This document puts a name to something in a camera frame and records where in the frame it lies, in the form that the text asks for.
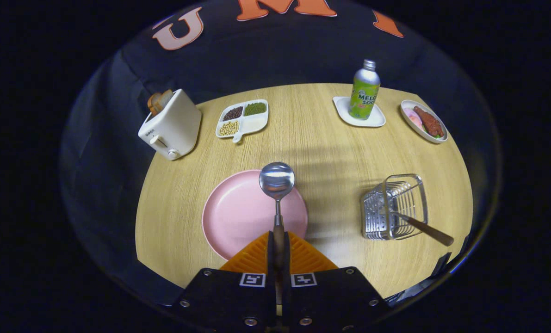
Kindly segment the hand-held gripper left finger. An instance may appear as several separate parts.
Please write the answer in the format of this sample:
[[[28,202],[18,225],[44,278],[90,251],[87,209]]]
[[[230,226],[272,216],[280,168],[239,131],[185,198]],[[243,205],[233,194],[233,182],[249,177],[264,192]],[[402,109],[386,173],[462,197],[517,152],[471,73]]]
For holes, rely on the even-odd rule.
[[[202,268],[182,291],[171,314],[202,333],[264,333],[276,322],[273,233],[251,242],[260,270],[232,259],[223,269]]]

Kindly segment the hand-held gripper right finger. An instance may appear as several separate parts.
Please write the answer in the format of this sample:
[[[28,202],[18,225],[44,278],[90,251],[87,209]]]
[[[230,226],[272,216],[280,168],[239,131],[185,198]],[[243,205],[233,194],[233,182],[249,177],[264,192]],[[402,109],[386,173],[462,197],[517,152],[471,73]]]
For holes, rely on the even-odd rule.
[[[358,268],[336,267],[290,232],[284,269],[284,326],[291,333],[367,333],[391,313]]]

